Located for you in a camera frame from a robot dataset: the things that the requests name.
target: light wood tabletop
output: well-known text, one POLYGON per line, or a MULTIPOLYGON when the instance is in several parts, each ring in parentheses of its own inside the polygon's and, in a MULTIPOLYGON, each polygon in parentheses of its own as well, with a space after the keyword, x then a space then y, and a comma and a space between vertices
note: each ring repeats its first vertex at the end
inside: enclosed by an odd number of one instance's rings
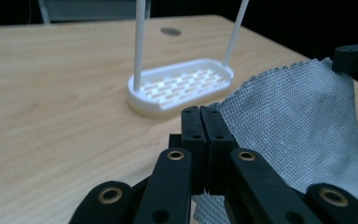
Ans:
MULTIPOLYGON (((217 16, 147 21, 144 69, 223 60, 233 26, 217 16), (182 34, 164 35, 162 27, 182 34)), ((0 27, 0 223, 67 223, 97 185, 132 186, 151 174, 181 123, 179 115, 151 119, 128 107, 134 37, 135 21, 0 27)), ((306 60, 242 28, 229 92, 306 60)), ((358 112, 358 82, 355 93, 358 112)))

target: cloth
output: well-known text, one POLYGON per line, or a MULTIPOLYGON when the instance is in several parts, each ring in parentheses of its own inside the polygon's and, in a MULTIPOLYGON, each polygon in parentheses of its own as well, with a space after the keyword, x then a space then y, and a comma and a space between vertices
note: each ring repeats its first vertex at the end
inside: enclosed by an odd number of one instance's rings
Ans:
MULTIPOLYGON (((303 193, 316 183, 358 199, 358 122, 353 79, 332 61, 309 60, 250 78, 222 103, 240 147, 259 152, 287 185, 303 193)), ((229 223, 222 196, 194 196, 199 223, 229 223)))

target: white handle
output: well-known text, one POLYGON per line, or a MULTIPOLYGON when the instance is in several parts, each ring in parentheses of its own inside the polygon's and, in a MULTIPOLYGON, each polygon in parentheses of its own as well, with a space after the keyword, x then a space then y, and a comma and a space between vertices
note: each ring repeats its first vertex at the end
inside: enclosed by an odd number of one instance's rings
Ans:
POLYGON ((145 29, 145 0, 136 1, 136 34, 135 34, 135 71, 133 75, 133 90, 141 89, 142 57, 144 52, 145 29))
POLYGON ((232 31, 231 38, 229 39, 225 60, 222 65, 226 67, 228 65, 229 57, 231 56, 234 48, 235 40, 237 39, 238 31, 241 28, 242 19, 245 15, 246 8, 248 7, 249 0, 242 0, 240 11, 238 12, 237 19, 235 20, 234 30, 232 31))

